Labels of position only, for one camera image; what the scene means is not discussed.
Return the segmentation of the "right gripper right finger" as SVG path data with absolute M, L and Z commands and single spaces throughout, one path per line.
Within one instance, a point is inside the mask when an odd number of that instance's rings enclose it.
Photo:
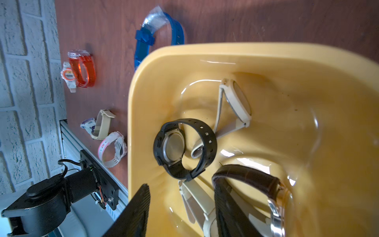
M 261 234 L 249 221 L 229 192 L 224 178 L 214 179 L 216 220 L 220 237 L 260 237 Z

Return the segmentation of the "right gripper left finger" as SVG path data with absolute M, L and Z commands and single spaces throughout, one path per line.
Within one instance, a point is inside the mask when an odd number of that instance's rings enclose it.
M 151 202 L 150 189 L 143 184 L 104 237 L 145 237 Z

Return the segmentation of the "beige strap watch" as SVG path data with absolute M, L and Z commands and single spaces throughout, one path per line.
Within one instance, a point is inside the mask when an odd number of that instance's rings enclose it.
M 192 224 L 198 223 L 206 237 L 217 237 L 219 234 L 215 201 L 195 180 L 179 181 L 178 185 L 189 221 Z M 231 196 L 242 208 L 243 213 L 248 216 L 249 221 L 258 229 L 259 234 L 270 237 L 271 220 L 243 200 L 235 191 L 231 191 Z

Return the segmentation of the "brown leather strap watch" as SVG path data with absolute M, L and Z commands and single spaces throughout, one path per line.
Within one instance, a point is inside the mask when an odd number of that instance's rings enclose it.
M 246 202 L 257 192 L 263 194 L 270 213 L 268 218 L 271 220 L 271 237 L 289 235 L 293 227 L 293 195 L 279 178 L 241 165 L 225 165 L 219 168 L 212 176 L 213 187 L 215 178 L 224 178 L 229 185 L 229 192 L 235 191 Z

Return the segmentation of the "black digital watch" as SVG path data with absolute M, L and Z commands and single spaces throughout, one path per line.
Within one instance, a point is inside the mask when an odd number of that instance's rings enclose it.
M 203 143 L 200 161 L 193 170 L 184 168 L 182 164 L 186 144 L 185 133 L 179 128 L 179 124 L 193 128 Z M 213 163 L 217 146 L 216 135 L 210 126 L 195 118 L 182 118 L 162 125 L 154 140 L 153 153 L 158 165 L 162 166 L 171 177 L 190 182 Z

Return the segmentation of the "white slim strap watch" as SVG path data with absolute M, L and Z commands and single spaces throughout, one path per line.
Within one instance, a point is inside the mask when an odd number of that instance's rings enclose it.
M 237 119 L 219 129 L 223 98 L 226 99 L 234 114 L 237 116 Z M 249 127 L 252 119 L 251 114 L 252 111 L 247 97 L 237 82 L 232 79 L 223 79 L 219 85 L 218 109 L 213 128 L 216 138 L 220 139 L 232 132 Z

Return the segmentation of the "blue transparent watch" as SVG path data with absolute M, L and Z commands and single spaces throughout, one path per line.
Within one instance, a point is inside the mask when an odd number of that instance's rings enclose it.
M 155 33 L 169 25 L 171 27 L 171 45 L 185 44 L 185 31 L 181 23 L 156 6 L 144 19 L 141 28 L 136 31 L 136 49 L 134 53 L 134 69 L 137 70 L 142 61 L 149 55 L 150 47 L 156 42 Z

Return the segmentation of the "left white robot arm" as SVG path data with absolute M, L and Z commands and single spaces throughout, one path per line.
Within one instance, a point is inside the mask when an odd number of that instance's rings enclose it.
M 71 204 L 98 190 L 95 171 L 86 168 L 65 176 L 57 174 L 29 187 L 1 212 L 7 218 L 8 237 L 42 237 L 54 231 L 71 211 Z

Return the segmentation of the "yellow plastic storage tray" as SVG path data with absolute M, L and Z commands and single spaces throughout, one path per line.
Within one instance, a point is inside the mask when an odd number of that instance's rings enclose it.
M 197 183 L 213 196 L 223 165 L 278 177 L 291 191 L 290 237 L 379 234 L 379 65 L 303 43 L 188 44 L 158 49 L 132 79 L 128 100 L 128 190 L 149 185 L 148 237 L 202 236 L 190 223 L 178 181 L 159 166 L 154 139 L 166 122 L 215 124 L 219 85 L 237 82 L 251 123 L 218 140 Z

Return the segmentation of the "small white digital watch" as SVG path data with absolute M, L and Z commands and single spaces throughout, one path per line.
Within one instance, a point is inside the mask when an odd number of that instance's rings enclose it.
M 77 79 L 69 62 L 63 62 L 61 78 L 65 81 L 70 93 L 76 93 Z

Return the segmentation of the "red transparent watch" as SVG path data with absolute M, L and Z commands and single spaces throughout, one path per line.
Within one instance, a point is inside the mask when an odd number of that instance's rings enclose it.
M 93 87 L 96 81 L 95 66 L 92 55 L 86 50 L 70 50 L 69 63 L 81 88 Z

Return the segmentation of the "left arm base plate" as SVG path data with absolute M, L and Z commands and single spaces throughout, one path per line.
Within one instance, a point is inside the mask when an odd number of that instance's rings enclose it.
M 83 168 L 91 168 L 95 172 L 100 199 L 113 211 L 116 211 L 119 200 L 119 186 L 101 165 L 86 151 L 80 150 Z

